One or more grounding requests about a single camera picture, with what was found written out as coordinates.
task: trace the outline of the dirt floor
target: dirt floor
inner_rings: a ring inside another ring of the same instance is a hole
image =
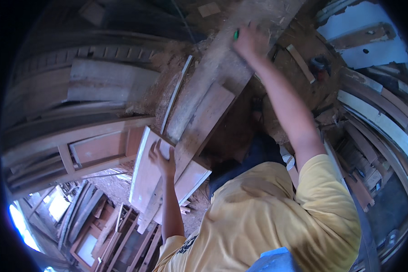
[[[219,5],[221,12],[206,18],[202,18],[197,10],[198,6],[206,3],[197,1],[195,4],[183,5],[188,14],[187,20],[202,33],[205,33],[208,36],[207,40],[201,41],[197,46],[191,46],[190,44],[182,42],[169,43],[164,52],[156,54],[152,59],[154,68],[158,70],[161,75],[157,84],[148,92],[145,103],[141,105],[129,105],[130,108],[128,111],[130,112],[155,115],[156,123],[153,125],[153,128],[158,131],[160,130],[170,97],[174,91],[187,56],[191,54],[194,59],[187,70],[182,86],[187,85],[195,70],[195,61],[200,60],[202,54],[205,53],[208,45],[211,44],[214,36],[220,30],[224,20],[228,18],[239,1],[215,2]],[[317,110],[336,102],[337,92],[339,90],[338,73],[345,63],[338,54],[328,50],[323,41],[324,39],[314,28],[311,14],[315,13],[300,11],[296,19],[290,23],[288,29],[281,35],[277,41],[280,47],[277,50],[274,64],[292,83],[309,109]],[[299,68],[299,65],[294,61],[289,52],[285,50],[290,44],[294,45],[299,54],[306,61],[312,57],[324,55],[331,62],[331,76],[326,75],[322,82],[310,84]],[[234,158],[238,161],[242,161],[256,130],[256,125],[250,117],[250,101],[253,96],[263,97],[265,92],[265,88],[260,80],[257,77],[253,77],[209,140],[204,149],[206,154],[217,156],[220,160]],[[263,118],[266,131],[277,143],[284,145],[287,150],[293,154],[293,149],[288,142],[288,137],[280,126],[267,96],[264,96]],[[332,142],[337,141],[338,138],[341,137],[341,129],[332,127],[335,119],[337,119],[335,109],[329,109],[316,118],[318,125],[328,125]],[[131,161],[121,167],[131,174],[133,164],[134,162]],[[92,174],[91,176],[110,173],[113,172],[106,170]],[[92,178],[89,179],[89,182],[94,183],[99,189],[102,189],[114,204],[123,203],[130,205],[128,202],[130,194],[129,182],[115,176]],[[191,203],[188,207],[191,208],[191,212],[187,215],[182,215],[186,235],[192,233],[201,224],[201,219],[210,205],[207,195],[208,187],[207,184],[204,183],[189,198]]]

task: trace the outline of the hand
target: hand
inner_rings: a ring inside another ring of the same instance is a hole
[[[162,178],[164,181],[172,178],[174,180],[175,175],[175,160],[174,160],[174,148],[169,148],[169,160],[165,159],[165,157],[160,152],[160,143],[161,139],[154,142],[148,152],[148,158],[150,161],[157,165],[160,173],[162,174]]]
[[[269,36],[257,30],[257,25],[250,22],[248,26],[241,26],[239,38],[233,43],[234,50],[248,63],[265,57],[269,51]]]

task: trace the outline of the person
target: person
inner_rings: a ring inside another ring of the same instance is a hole
[[[262,253],[283,247],[302,271],[348,271],[360,246],[359,217],[310,111],[266,58],[267,39],[254,23],[240,28],[233,47],[261,78],[288,135],[300,169],[298,188],[294,193],[279,146],[259,133],[241,164],[211,176],[211,205],[186,238],[174,191],[174,149],[166,160],[160,142],[154,144],[148,155],[163,177],[163,245],[154,271],[244,272]]]

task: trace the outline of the yellow t-shirt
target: yellow t-shirt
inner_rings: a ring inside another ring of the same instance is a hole
[[[283,246],[304,272],[348,271],[360,239],[355,204],[328,155],[307,161],[296,195],[286,168],[265,162],[220,187],[189,238],[169,237],[154,271],[244,272]]]

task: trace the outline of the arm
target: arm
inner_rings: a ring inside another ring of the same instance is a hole
[[[153,143],[148,157],[157,165],[163,180],[162,202],[162,239],[163,243],[171,236],[184,236],[185,227],[181,218],[180,206],[174,189],[175,160],[174,148],[169,149],[169,160],[165,159],[160,152],[160,140]]]
[[[326,154],[311,112],[293,86],[266,57],[268,39],[254,24],[241,27],[233,47],[259,75],[274,112],[295,151],[298,170],[312,157]]]

